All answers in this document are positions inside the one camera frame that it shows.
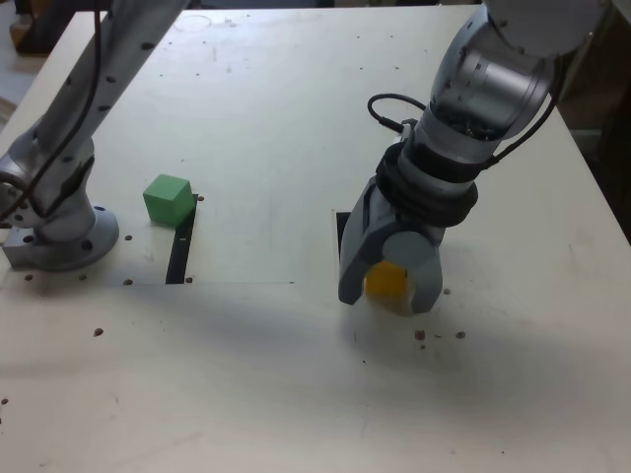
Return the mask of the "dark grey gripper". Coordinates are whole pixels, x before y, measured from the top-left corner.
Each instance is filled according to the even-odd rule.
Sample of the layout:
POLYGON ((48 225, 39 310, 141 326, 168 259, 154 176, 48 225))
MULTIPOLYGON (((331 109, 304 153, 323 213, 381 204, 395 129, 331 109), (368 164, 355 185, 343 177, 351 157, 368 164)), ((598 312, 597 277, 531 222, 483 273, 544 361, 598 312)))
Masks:
POLYGON ((375 186, 353 208, 341 239, 338 298, 354 304, 369 270, 383 259, 407 271, 413 285, 410 309, 432 309, 443 290, 439 249, 443 229, 397 211, 375 186))

